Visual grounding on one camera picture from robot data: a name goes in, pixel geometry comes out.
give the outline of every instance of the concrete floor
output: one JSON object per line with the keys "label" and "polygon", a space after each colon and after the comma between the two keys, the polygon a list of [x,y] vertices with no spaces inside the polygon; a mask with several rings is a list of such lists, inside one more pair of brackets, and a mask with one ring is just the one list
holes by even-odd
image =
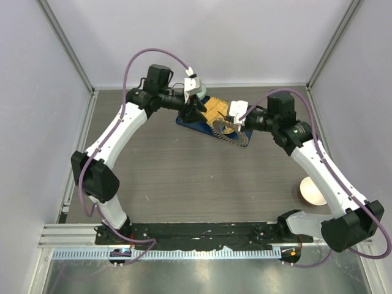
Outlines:
{"label": "concrete floor", "polygon": [[[296,87],[304,95],[304,87]],[[208,95],[255,102],[271,88],[214,88]],[[101,91],[86,145],[114,118],[121,91]],[[296,99],[298,119],[309,121]],[[328,213],[299,196],[303,169],[275,143],[254,132],[246,148],[175,123],[176,112],[159,110],[136,131],[118,157],[119,200],[132,222],[275,221],[292,209]],[[84,216],[74,192],[68,223],[97,223]]]}

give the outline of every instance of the white plate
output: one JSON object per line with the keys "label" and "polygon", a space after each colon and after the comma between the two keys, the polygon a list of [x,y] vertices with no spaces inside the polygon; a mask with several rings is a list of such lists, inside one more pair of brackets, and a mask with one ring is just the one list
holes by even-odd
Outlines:
{"label": "white plate", "polygon": [[304,197],[304,199],[310,204],[317,206],[326,204],[323,195],[321,194],[317,186],[313,183],[310,176],[302,180],[300,185],[300,191],[302,197]]}

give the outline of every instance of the white wall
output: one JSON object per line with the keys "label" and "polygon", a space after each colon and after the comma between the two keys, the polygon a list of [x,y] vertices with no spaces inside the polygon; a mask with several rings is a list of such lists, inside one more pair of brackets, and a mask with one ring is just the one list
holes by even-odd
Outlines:
{"label": "white wall", "polygon": [[59,211],[88,92],[35,1],[2,1],[0,61],[0,287],[21,294]]}
{"label": "white wall", "polygon": [[[204,83],[305,83],[350,0],[49,0],[97,87],[119,88],[130,57],[159,47],[182,57]],[[181,68],[149,53],[151,63]]]}
{"label": "white wall", "polygon": [[[314,88],[331,153],[349,180],[385,208],[392,234],[390,0],[364,1]],[[384,252],[382,234],[376,234]],[[392,281],[392,256],[383,261]]]}

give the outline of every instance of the metal corner post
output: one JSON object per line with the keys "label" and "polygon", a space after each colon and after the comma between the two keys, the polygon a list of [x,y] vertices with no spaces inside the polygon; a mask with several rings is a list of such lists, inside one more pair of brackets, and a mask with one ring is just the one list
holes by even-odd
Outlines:
{"label": "metal corner post", "polygon": [[348,8],[346,9],[342,20],[338,24],[328,46],[326,47],[320,61],[318,62],[311,79],[307,83],[307,88],[312,89],[316,80],[318,79],[321,71],[323,70],[325,64],[328,62],[329,58],[331,57],[333,51],[336,49],[339,41],[341,40],[343,34],[345,33],[346,29],[348,28],[350,22],[354,18],[355,14],[357,13],[358,9],[360,8],[361,4],[364,0],[351,0]]}
{"label": "metal corner post", "polygon": [[47,0],[36,0],[39,7],[41,8],[43,14],[47,18],[50,26],[52,27],[53,31],[55,32],[59,42],[61,43],[62,47],[66,51],[70,61],[72,62],[73,66],[75,67],[76,71],[78,72],[80,78],[83,80],[83,83],[87,87],[88,91],[92,94],[94,92],[94,87],[92,86],[89,78],[86,75],[85,70],[81,66],[79,59],[77,58],[74,49],[72,49],[71,44],[68,41],[64,31],[62,30],[55,14],[53,13],[49,3]]}

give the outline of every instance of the yellow object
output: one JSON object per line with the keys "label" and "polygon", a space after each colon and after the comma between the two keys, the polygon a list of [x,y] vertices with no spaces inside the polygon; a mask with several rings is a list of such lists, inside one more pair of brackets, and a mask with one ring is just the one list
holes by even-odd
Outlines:
{"label": "yellow object", "polygon": [[[203,115],[207,119],[207,125],[210,127],[213,126],[213,122],[217,118],[222,118],[222,115],[227,114],[228,102],[216,97],[210,97],[204,106],[207,108],[207,111]],[[231,134],[232,132],[233,130],[229,128],[222,130],[222,133],[225,135]]]}

